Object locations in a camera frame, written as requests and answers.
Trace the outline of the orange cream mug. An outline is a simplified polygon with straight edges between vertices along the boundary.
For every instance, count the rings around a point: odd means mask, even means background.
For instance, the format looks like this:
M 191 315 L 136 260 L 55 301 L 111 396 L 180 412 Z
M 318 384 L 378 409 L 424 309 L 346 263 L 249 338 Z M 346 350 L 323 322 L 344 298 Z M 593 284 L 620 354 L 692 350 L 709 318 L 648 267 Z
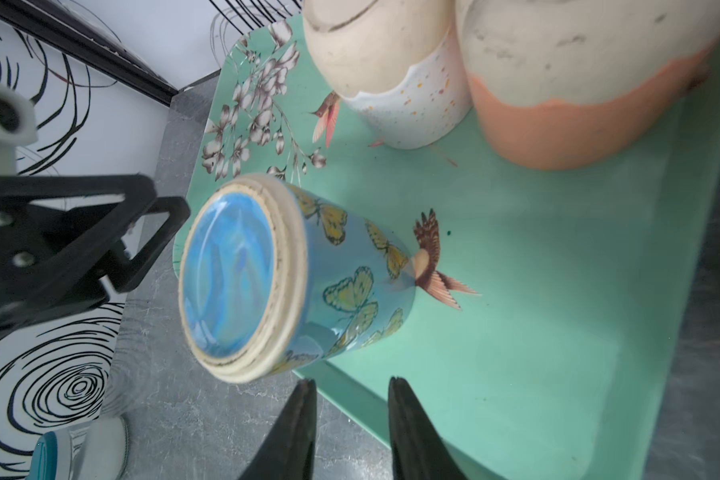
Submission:
M 459 1 L 486 141 L 542 170 L 624 149 L 706 77 L 720 1 Z

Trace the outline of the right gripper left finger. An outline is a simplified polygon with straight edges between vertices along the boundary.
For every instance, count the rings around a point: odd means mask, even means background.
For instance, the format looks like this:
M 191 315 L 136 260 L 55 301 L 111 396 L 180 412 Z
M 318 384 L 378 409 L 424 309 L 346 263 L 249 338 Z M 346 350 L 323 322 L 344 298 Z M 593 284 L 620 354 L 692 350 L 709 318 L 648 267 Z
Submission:
M 302 379 L 239 480 L 312 479 L 316 426 L 316 384 Z

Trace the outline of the green floral tray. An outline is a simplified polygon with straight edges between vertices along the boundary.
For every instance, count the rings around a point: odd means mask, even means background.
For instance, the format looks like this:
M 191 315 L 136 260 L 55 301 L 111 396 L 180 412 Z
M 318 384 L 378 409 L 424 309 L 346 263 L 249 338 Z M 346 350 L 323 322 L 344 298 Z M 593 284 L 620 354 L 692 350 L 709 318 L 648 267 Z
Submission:
M 395 235 L 416 293 L 401 328 L 289 370 L 379 440 L 409 381 L 460 469 L 480 479 L 638 479 L 720 171 L 712 77 L 634 145 L 545 172 L 496 154 L 468 115 L 436 143 L 375 146 L 343 109 L 312 139 L 329 88 L 291 18 L 230 46 L 201 138 L 179 264 L 204 203 L 266 174 Z

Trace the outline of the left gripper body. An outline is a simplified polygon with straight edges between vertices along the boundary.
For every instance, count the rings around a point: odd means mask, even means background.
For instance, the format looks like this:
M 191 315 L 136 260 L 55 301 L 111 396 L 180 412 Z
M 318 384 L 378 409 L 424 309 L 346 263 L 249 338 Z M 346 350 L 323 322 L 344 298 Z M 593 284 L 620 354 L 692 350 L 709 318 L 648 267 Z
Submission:
M 110 213 L 108 204 L 0 205 L 0 341 L 109 299 L 97 265 L 111 247 Z

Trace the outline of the speckled cream mug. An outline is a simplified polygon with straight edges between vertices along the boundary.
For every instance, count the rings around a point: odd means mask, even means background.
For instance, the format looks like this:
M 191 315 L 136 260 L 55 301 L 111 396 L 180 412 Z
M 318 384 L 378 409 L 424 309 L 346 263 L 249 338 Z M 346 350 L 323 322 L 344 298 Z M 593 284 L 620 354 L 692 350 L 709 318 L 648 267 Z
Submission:
M 330 141 L 347 106 L 379 145 L 417 149 L 454 129 L 472 108 L 447 0 L 306 1 L 309 55 L 331 87 L 315 114 Z

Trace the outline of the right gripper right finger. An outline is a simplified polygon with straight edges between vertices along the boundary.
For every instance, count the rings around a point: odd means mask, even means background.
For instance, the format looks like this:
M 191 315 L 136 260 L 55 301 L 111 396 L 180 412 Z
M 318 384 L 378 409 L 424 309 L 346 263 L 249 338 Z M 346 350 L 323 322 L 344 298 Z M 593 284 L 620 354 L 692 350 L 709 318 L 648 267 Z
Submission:
M 388 413 L 394 479 L 466 479 L 402 377 L 390 379 Z

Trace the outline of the blue mug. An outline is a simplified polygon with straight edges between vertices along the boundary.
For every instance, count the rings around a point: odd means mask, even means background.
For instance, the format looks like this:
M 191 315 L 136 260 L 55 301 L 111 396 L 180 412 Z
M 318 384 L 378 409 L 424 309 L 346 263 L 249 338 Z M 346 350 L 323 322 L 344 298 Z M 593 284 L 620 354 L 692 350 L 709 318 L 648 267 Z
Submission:
M 416 293 L 395 235 L 266 174 L 240 176 L 204 203 L 178 279 L 192 354 L 238 384 L 391 336 Z

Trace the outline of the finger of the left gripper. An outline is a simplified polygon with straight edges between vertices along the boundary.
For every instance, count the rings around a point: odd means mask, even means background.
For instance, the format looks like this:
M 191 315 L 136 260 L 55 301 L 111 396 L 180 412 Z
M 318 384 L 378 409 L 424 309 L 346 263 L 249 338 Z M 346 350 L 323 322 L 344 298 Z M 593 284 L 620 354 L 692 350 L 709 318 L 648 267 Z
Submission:
M 141 174 L 0 176 L 0 240 L 118 240 L 156 199 Z
M 126 224 L 123 234 L 96 264 L 112 289 L 125 294 L 136 289 L 158 257 L 189 218 L 190 208 L 183 197 L 157 198 L 150 207 Z

